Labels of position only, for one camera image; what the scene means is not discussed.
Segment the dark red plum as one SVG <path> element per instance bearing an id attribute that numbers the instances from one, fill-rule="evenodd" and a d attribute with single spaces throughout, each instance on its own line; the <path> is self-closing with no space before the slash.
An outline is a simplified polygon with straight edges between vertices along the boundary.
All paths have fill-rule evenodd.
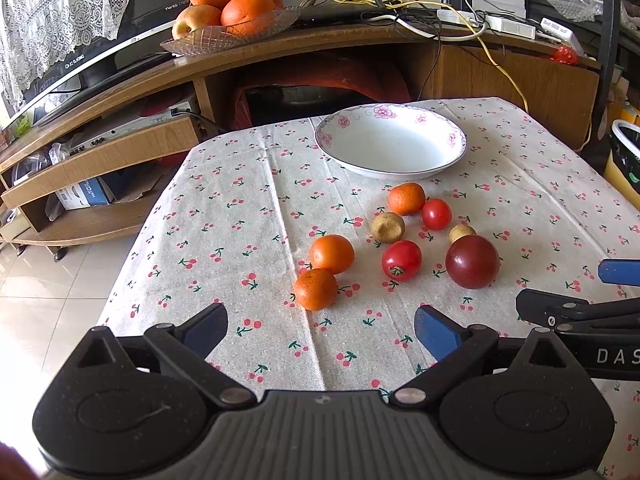
<path id="1" fill-rule="evenodd" d="M 449 277 L 460 287 L 480 289 L 495 281 L 500 270 L 500 258 L 489 240 L 470 234 L 450 245 L 445 266 Z"/>

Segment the brown longan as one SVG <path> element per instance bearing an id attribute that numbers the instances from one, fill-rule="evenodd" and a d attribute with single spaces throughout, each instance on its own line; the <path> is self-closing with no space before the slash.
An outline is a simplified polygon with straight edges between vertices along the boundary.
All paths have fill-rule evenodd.
<path id="1" fill-rule="evenodd" d="M 468 235 L 475 235 L 475 234 L 476 232 L 472 228 L 472 226 L 469 226 L 468 224 L 464 224 L 464 223 L 457 224 L 449 231 L 449 234 L 448 234 L 449 243 L 454 244 L 457 240 L 460 240 L 460 238 L 462 237 L 465 237 Z"/>
<path id="2" fill-rule="evenodd" d="M 371 235 L 382 244 L 393 244 L 405 235 L 405 221 L 393 212 L 381 212 L 371 223 Z"/>

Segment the red tomato small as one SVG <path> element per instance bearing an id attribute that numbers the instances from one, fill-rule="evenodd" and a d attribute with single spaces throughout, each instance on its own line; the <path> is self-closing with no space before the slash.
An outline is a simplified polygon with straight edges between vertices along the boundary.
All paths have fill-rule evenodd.
<path id="1" fill-rule="evenodd" d="M 422 207 L 421 218 L 428 230 L 441 231 L 450 225 L 452 212 L 444 200 L 429 198 Z"/>

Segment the red tomato large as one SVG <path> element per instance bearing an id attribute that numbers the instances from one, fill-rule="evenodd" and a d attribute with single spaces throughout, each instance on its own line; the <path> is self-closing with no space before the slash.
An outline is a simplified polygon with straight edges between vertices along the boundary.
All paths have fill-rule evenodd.
<path id="1" fill-rule="evenodd" d="M 411 240 L 398 240 L 383 252 L 381 266 L 384 274 L 391 280 L 410 281 L 421 270 L 421 248 Z"/>

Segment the small orange top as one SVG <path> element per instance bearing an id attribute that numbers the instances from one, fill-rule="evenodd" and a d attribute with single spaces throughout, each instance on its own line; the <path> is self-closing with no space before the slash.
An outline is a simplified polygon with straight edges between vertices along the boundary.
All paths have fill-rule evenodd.
<path id="1" fill-rule="evenodd" d="M 398 216 L 418 214 L 425 202 L 424 189 L 414 182 L 397 185 L 388 192 L 388 209 Z"/>

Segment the small orange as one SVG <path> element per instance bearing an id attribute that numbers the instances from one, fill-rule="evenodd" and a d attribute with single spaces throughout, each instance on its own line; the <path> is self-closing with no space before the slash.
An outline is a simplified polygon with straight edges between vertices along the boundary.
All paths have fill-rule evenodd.
<path id="1" fill-rule="evenodd" d="M 300 274 L 292 290 L 295 301 L 308 311 L 320 311 L 334 303 L 338 295 L 335 276 L 326 269 Z"/>
<path id="2" fill-rule="evenodd" d="M 355 261 L 355 249 L 344 236 L 331 234 L 315 240 L 308 254 L 314 269 L 324 269 L 332 274 L 347 271 Z"/>
<path id="3" fill-rule="evenodd" d="M 418 214 L 425 202 L 424 189 L 414 182 L 397 185 L 388 192 L 388 209 L 398 216 Z"/>

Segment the small orange front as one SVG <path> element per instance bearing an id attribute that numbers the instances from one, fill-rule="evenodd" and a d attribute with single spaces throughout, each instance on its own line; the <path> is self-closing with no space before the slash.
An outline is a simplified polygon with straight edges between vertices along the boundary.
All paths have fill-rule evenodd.
<path id="1" fill-rule="evenodd" d="M 308 311 L 320 311 L 334 303 L 338 295 L 335 276 L 326 269 L 300 274 L 292 290 L 295 301 Z"/>

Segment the trash bin with liner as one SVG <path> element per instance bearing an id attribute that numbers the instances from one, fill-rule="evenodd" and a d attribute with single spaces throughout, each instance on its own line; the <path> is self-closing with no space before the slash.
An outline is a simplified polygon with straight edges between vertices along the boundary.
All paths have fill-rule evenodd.
<path id="1" fill-rule="evenodd" d="M 640 200 L 639 127 L 623 119 L 612 122 L 611 151 L 605 165 L 604 177 L 634 208 Z"/>

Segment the blue white cardboard box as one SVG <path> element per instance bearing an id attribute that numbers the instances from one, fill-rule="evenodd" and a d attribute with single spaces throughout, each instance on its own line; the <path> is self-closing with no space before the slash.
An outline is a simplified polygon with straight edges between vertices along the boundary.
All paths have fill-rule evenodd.
<path id="1" fill-rule="evenodd" d="M 85 209 L 109 205 L 115 196 L 101 177 L 81 181 L 55 192 L 65 210 Z"/>

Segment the cherry print tablecloth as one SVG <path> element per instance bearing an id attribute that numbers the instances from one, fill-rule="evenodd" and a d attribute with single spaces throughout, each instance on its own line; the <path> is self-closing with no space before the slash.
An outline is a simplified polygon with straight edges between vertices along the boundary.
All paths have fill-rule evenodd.
<path id="1" fill-rule="evenodd" d="M 369 389 L 387 394 L 434 362 L 416 340 L 416 308 L 430 304 L 462 325 L 504 336 L 530 327 L 515 310 L 531 287 L 592 302 L 638 289 L 598 278 L 606 258 L 639 255 L 639 215 L 571 148 L 497 98 L 430 101 L 468 138 L 461 162 L 423 181 L 454 223 L 497 248 L 495 283 L 467 290 L 445 267 L 446 232 L 406 222 L 423 255 L 407 283 L 382 271 L 370 224 L 386 209 L 388 181 L 352 174 L 314 143 L 314 119 L 217 136 L 190 151 L 132 246 L 100 320 L 118 336 L 179 324 L 214 302 L 227 337 L 209 362 L 256 392 Z M 320 311 L 295 301 L 320 237 L 346 237 L 355 261 L 333 274 L 338 295 Z"/>

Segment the white floral ceramic bowl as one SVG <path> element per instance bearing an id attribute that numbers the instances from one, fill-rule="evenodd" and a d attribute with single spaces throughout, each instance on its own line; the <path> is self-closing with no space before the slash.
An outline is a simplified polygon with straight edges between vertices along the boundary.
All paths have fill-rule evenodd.
<path id="1" fill-rule="evenodd" d="M 423 179 L 454 166 L 468 138 L 449 118 L 408 104 L 366 104 L 326 116 L 314 142 L 330 159 L 363 177 Z"/>

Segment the white power strip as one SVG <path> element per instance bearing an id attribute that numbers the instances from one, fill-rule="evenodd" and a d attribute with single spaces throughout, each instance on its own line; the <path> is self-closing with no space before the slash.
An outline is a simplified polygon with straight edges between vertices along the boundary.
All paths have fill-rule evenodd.
<path id="1" fill-rule="evenodd" d="M 453 25 L 464 25 L 464 21 L 467 21 L 474 28 L 481 28 L 483 23 L 487 23 L 487 28 L 493 32 L 500 32 L 500 34 L 507 34 L 511 36 L 517 36 L 529 40 L 536 38 L 536 27 L 521 23 L 518 21 L 510 20 L 510 18 L 500 18 L 500 16 L 486 15 L 484 18 L 466 11 L 455 11 L 448 9 L 438 9 L 438 18 L 445 23 Z"/>

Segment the black metal shelf rack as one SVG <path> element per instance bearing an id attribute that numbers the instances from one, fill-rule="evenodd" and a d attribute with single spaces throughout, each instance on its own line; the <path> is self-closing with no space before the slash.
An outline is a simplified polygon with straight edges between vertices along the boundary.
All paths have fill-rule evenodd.
<path id="1" fill-rule="evenodd" d="M 614 78 L 620 49 L 639 51 L 634 32 L 624 32 L 628 23 L 624 0 L 525 0 L 526 16 L 543 34 L 564 42 L 575 52 L 592 55 L 599 64 L 599 82 L 590 119 L 590 140 L 606 135 L 606 101 Z"/>

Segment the red cloth under stand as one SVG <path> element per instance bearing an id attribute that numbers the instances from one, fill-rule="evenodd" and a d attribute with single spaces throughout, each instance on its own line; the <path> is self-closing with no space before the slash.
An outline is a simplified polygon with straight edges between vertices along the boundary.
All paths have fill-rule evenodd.
<path id="1" fill-rule="evenodd" d="M 353 56 L 288 56 L 232 70 L 224 123 L 232 129 L 331 114 L 372 103 L 407 103 L 410 93 L 397 67 Z"/>

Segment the glass fruit dish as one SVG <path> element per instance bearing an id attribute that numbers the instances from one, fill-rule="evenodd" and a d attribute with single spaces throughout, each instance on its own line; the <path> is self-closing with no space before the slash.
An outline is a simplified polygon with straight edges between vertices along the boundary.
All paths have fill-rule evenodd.
<path id="1" fill-rule="evenodd" d="M 177 56 L 209 55 L 270 38 L 289 29 L 299 18 L 297 8 L 277 9 L 254 20 L 230 26 L 206 26 L 160 46 Z"/>

